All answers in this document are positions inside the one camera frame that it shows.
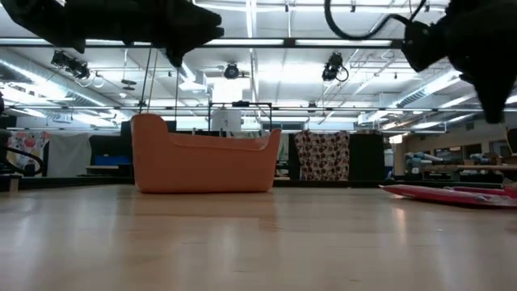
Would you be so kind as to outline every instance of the white cloth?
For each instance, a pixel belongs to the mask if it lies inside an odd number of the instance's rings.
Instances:
[[[90,165],[90,134],[52,135],[48,146],[48,177],[77,177]]]

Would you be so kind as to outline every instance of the floral fabric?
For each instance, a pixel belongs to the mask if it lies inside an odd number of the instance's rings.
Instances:
[[[295,136],[301,179],[348,181],[350,135],[347,132],[319,134],[304,131]]]

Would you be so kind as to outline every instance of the pink board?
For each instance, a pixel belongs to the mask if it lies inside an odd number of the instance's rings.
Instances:
[[[380,186],[400,196],[462,205],[484,205],[517,208],[517,195],[511,190],[480,188],[429,188],[410,185]]]

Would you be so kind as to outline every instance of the wall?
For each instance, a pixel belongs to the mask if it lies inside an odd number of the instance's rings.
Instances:
[[[467,146],[481,143],[484,153],[490,151],[491,141],[506,139],[505,128],[517,127],[517,120],[511,120],[506,124],[487,124],[484,120],[474,122],[474,129],[467,131],[464,124],[460,128],[451,129],[449,133],[439,136],[427,136],[421,140],[419,135],[408,136],[404,142],[406,152],[419,152],[424,150],[436,150],[452,146]]]

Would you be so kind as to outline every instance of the ceiling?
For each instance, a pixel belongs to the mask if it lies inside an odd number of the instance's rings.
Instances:
[[[285,1],[281,0],[232,0],[207,1],[198,0],[195,3],[207,7],[219,14],[222,27],[225,29],[225,38],[326,38],[335,39],[335,35],[328,28],[322,12],[322,0],[288,0],[289,12],[285,12]],[[357,0],[356,12],[351,13],[351,1],[332,2],[334,18],[341,29],[351,34],[364,34],[385,17],[387,13],[400,13],[410,16],[409,1],[406,0]],[[418,0],[413,0],[416,8]],[[421,12],[418,21],[431,23],[443,16],[443,9],[448,0],[433,0],[428,12]],[[403,37],[404,27],[399,22],[390,22],[381,33],[376,36],[381,39],[400,39]],[[30,32],[13,23],[6,12],[0,8],[0,38],[35,37]],[[50,74],[50,82],[55,75],[68,80],[70,86],[66,90],[74,91],[79,85],[63,70],[57,71],[50,64],[54,51],[57,48],[30,48],[9,47],[0,48],[5,52],[14,53],[25,61],[26,70],[32,70],[32,64],[40,66]],[[62,49],[69,56],[80,61],[87,61],[92,72],[102,76],[92,82],[92,78],[81,81],[81,90],[84,95],[92,99],[106,98],[109,105],[136,106],[142,98],[146,104],[154,106],[174,106],[176,104],[177,79],[179,84],[185,83],[178,78],[176,70],[169,61],[155,49],[129,48],[127,63],[124,69],[124,48],[88,48],[85,54],[80,54],[70,48]],[[345,66],[350,71],[347,82],[333,82],[324,84],[322,69],[332,53],[341,53]],[[474,118],[462,112],[379,112],[368,108],[390,108],[397,102],[407,99],[416,91],[425,91],[419,98],[410,99],[405,108],[440,108],[455,99],[473,93],[473,88],[458,79],[444,80],[440,78],[453,72],[446,61],[434,64],[430,69],[416,74],[407,63],[399,50],[396,49],[356,49],[356,48],[198,48],[184,57],[185,66],[195,74],[206,77],[208,89],[182,90],[178,89],[178,105],[188,107],[189,110],[178,110],[180,116],[207,115],[208,99],[217,85],[224,81],[222,73],[229,62],[235,62],[240,71],[246,72],[246,78],[239,79],[242,87],[242,99],[247,101],[271,102],[281,107],[307,107],[309,102],[317,102],[320,107],[359,107],[363,111],[350,110],[339,112],[307,111],[277,111],[275,116],[292,116],[297,118],[311,116],[323,126],[325,123],[350,122],[356,119],[365,126],[375,126],[380,129],[430,129],[438,128],[443,122],[465,116],[461,121]],[[250,78],[253,69],[253,81]],[[136,90],[122,89],[121,80],[129,79],[137,82]],[[254,94],[252,82],[256,89]],[[18,102],[17,105],[38,105],[37,102]],[[469,98],[453,103],[447,108],[479,108],[475,98]],[[83,112],[94,115],[95,110]],[[136,111],[124,112],[126,117]],[[164,116],[174,115],[174,111],[155,111]],[[423,123],[434,122],[433,126],[424,126]]]

